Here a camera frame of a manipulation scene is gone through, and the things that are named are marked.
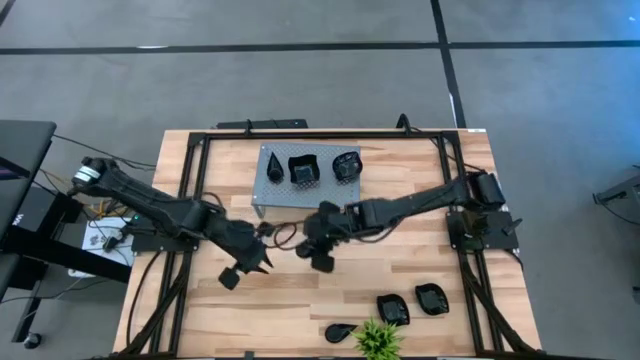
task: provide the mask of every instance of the gray carpet floor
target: gray carpet floor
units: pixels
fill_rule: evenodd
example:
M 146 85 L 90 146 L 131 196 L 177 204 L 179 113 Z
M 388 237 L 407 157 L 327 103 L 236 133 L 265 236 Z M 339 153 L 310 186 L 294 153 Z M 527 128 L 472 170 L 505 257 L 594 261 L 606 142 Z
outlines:
M 449 41 L 640 38 L 632 0 L 441 3 Z M 437 40 L 429 2 L 16 0 L 0 26 L 3 48 L 374 40 Z M 595 206 L 591 194 L 640 171 L 632 167 L 640 163 L 640 48 L 452 57 L 467 125 L 487 129 L 510 210 L 524 219 L 521 256 L 544 348 L 636 359 L 640 229 Z M 221 121 L 389 127 L 404 112 L 415 126 L 454 126 L 438 50 L 3 55 L 0 84 L 0 118 L 54 121 L 60 135 L 146 162 L 157 159 L 166 129 Z M 78 150 L 55 141 L 43 168 L 71 176 L 85 154 Z M 640 221 L 628 204 L 612 207 Z M 43 292 L 69 284 L 52 269 Z M 107 354 L 124 293 L 109 283 L 43 302 L 33 329 L 46 342 L 31 351 L 9 343 L 22 304 L 0 306 L 3 358 Z

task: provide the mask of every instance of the wooden table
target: wooden table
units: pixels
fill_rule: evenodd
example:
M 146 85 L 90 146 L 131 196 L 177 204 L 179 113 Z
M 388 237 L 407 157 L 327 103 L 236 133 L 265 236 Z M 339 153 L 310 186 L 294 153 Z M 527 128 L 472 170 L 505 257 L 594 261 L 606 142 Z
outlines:
M 178 192 L 188 133 L 167 131 L 160 150 L 153 186 L 172 195 Z M 465 162 L 495 171 L 486 132 L 460 130 L 460 139 Z M 443 183 L 438 151 L 425 139 L 300 141 L 360 146 L 364 162 L 362 199 L 394 198 Z M 251 207 L 251 194 L 262 142 L 215 140 L 211 143 L 205 191 L 221 197 L 230 218 L 260 222 Z M 196 149 L 192 168 L 191 192 L 197 159 L 199 149 Z M 451 168 L 455 176 L 454 164 Z M 271 274 L 243 276 L 233 291 L 224 289 L 217 280 L 218 274 L 224 267 L 231 266 L 233 260 L 213 243 L 202 242 L 193 257 L 179 356 L 243 356 L 247 350 L 255 351 L 256 356 L 358 355 L 353 349 L 353 338 L 330 344 L 323 337 L 324 330 L 334 322 L 362 324 L 371 316 L 377 318 L 375 298 L 388 293 L 397 293 L 409 303 L 411 324 L 400 330 L 405 337 L 402 355 L 474 354 L 457 256 L 449 247 L 445 212 L 441 209 L 409 218 L 377 244 L 340 245 L 333 251 L 336 268 L 332 274 L 312 270 L 308 260 L 298 258 L 293 252 L 269 250 L 275 266 Z M 267 220 L 299 220 L 307 213 L 300 209 L 268 209 Z M 140 255 L 133 265 L 115 351 L 125 347 L 127 316 L 151 256 Z M 142 286 L 132 334 L 140 330 L 156 306 L 164 256 L 153 265 Z M 485 251 L 485 256 L 498 308 L 526 342 L 539 348 L 520 266 L 503 251 Z M 413 288 L 429 282 L 444 289 L 450 313 L 431 317 L 417 306 Z M 161 350 L 167 348 L 172 311 L 170 309 L 165 317 Z M 478 314 L 485 347 L 490 349 L 486 315 L 479 303 Z

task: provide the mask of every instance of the black desk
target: black desk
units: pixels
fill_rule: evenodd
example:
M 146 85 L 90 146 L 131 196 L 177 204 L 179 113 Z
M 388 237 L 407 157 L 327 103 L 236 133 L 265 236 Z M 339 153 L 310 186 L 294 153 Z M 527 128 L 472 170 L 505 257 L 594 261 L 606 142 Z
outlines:
M 48 263 L 123 283 L 128 282 L 131 272 L 128 266 L 53 240 L 55 226 L 61 219 L 56 217 L 57 212 L 53 212 L 54 221 L 48 222 L 53 225 L 45 226 L 46 229 L 42 225 L 37 229 L 21 227 L 20 222 L 27 215 L 18 212 L 27 194 L 33 191 L 31 183 L 51 145 L 55 129 L 52 122 L 0 120 L 0 157 L 27 172 L 21 178 L 0 180 L 0 300 L 8 287 L 32 290 L 34 297 L 25 306 L 14 342 L 22 342 L 28 334 L 35 316 L 26 315 L 38 308 L 39 283 Z M 47 195 L 55 196 L 51 201 L 57 208 L 75 206 L 72 220 L 77 218 L 82 208 L 78 202 L 61 193 Z

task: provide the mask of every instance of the metal pegboard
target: metal pegboard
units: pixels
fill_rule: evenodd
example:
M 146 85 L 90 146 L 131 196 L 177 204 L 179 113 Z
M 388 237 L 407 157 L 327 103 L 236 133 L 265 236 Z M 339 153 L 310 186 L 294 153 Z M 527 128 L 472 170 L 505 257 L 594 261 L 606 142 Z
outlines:
M 359 146 L 320 145 L 313 143 L 268 142 L 260 146 L 256 180 L 253 184 L 254 206 L 278 206 L 317 208 L 321 201 L 330 201 L 338 206 L 360 200 L 360 178 L 351 182 L 339 182 L 332 169 L 333 160 L 346 152 L 356 151 Z M 284 179 L 274 184 L 267 177 L 267 165 L 275 153 L 284 170 Z M 296 185 L 291 183 L 288 162 L 290 157 L 314 154 L 320 168 L 320 180 L 316 183 Z

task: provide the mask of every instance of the small potted plant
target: small potted plant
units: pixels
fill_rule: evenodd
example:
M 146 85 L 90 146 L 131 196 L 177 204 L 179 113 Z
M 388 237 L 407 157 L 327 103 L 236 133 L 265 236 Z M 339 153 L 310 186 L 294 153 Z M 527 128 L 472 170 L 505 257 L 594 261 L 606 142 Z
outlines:
M 398 328 L 387 323 L 378 324 L 373 318 L 364 323 L 362 331 L 353 333 L 358 340 L 356 349 L 362 352 L 368 360 L 396 360 L 400 359 L 400 341 Z

